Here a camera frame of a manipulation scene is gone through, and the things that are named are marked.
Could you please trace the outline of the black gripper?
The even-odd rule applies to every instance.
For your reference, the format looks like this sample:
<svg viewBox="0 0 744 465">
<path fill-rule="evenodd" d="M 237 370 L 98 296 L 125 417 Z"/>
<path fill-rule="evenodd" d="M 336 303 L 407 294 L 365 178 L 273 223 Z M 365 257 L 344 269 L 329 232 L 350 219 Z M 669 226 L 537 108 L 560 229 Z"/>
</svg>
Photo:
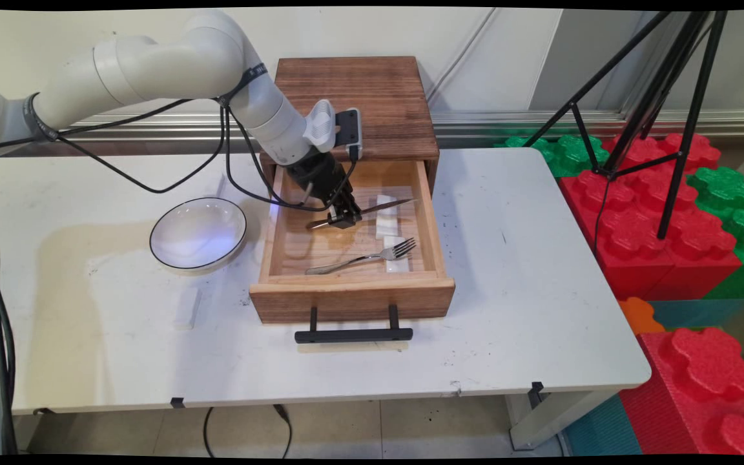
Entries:
<svg viewBox="0 0 744 465">
<path fill-rule="evenodd" d="M 307 157 L 289 165 L 285 171 L 308 197 L 322 201 L 321 210 L 328 210 L 328 225 L 336 229 L 351 229 L 355 220 L 362 220 L 362 210 L 355 202 L 349 177 L 355 162 L 346 172 L 330 152 L 307 154 Z"/>
</svg>

